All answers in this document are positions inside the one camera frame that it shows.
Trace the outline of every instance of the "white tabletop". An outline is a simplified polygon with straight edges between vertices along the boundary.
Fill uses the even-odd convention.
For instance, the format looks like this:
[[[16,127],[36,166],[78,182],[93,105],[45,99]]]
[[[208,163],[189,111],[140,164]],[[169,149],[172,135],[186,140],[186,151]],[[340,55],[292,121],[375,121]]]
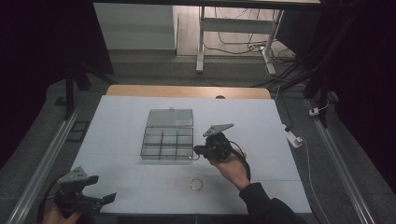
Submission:
[[[246,153],[252,182],[285,202],[296,213],[310,213],[301,179],[273,100],[104,96],[73,164],[99,175],[84,194],[103,197],[117,192],[103,213],[246,214],[238,190],[203,158],[157,162],[140,158],[150,109],[192,109],[194,145],[210,125],[233,123],[224,131]],[[194,191],[195,177],[204,188]]]

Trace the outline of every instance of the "white plug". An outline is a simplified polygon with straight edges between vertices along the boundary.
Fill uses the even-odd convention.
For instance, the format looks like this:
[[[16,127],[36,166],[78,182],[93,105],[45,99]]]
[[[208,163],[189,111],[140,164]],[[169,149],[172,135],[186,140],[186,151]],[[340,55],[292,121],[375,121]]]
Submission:
[[[319,114],[319,109],[317,107],[309,110],[309,116],[314,117]]]
[[[291,146],[294,148],[300,147],[302,145],[303,138],[296,137],[291,131],[286,131],[286,125],[283,125],[283,128],[285,129],[286,138],[290,142]]]

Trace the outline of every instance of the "person's hand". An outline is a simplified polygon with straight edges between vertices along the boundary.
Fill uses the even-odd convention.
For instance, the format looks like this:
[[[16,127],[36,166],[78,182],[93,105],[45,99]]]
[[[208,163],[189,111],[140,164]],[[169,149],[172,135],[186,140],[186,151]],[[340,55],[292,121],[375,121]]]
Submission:
[[[62,216],[57,206],[53,206],[44,217],[43,224],[76,224],[81,213],[73,213],[68,219]]]
[[[234,154],[231,154],[225,161],[209,160],[209,162],[211,165],[216,166],[220,173],[239,190],[244,189],[250,184],[245,166]]]

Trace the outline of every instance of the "gray carpet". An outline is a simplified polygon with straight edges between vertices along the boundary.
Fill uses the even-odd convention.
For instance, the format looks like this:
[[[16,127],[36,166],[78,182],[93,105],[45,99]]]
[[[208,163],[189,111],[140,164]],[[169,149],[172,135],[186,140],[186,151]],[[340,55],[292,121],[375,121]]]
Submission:
[[[205,71],[201,75],[195,73],[193,58],[175,58],[169,55],[113,57],[113,65],[116,73],[114,79],[120,84],[250,87],[271,79],[264,73],[262,59],[208,58],[205,59]],[[283,71],[286,67],[286,64],[276,66],[278,71]],[[87,99],[76,120],[76,122],[87,122],[88,124],[92,120],[101,96],[106,93],[108,88],[108,85],[101,79],[92,75],[89,77],[92,89],[88,92]],[[279,115],[285,124],[293,124],[292,131],[297,136],[303,137],[309,146],[312,184],[330,223],[360,223],[332,165],[327,149],[322,143],[315,123],[307,115],[307,107],[301,92],[302,88],[296,87],[285,92],[283,99],[280,95],[276,97]],[[63,81],[49,87],[47,102],[41,113],[14,155],[0,171],[0,223],[5,223],[8,219],[63,120],[64,106],[54,105],[58,97],[64,97]],[[363,193],[364,199],[373,212],[375,220],[377,223],[396,223],[395,195],[359,144],[338,120],[333,111],[333,105],[329,106],[328,111],[329,130]],[[79,138],[79,133],[68,135],[69,140],[78,140]],[[42,199],[45,189],[55,176],[68,172],[80,144],[81,142],[76,141],[64,143],[25,223],[35,223],[37,205]],[[291,151],[303,180],[308,201],[320,222],[326,223],[310,187],[306,150],[304,147],[300,147],[291,149]],[[301,214],[301,216],[308,223],[318,223],[313,214]],[[118,222],[114,216],[99,216],[96,220],[97,223]],[[167,220],[164,218],[161,222],[157,217],[155,219],[157,223],[165,223]]]

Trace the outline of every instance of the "black sleeve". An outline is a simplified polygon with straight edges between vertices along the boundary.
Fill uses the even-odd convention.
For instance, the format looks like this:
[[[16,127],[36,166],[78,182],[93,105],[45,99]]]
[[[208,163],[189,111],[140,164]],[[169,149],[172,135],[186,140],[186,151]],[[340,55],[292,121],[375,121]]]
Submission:
[[[270,199],[261,183],[250,184],[239,193],[247,204],[247,210],[254,223],[265,224],[306,224],[283,202]]]

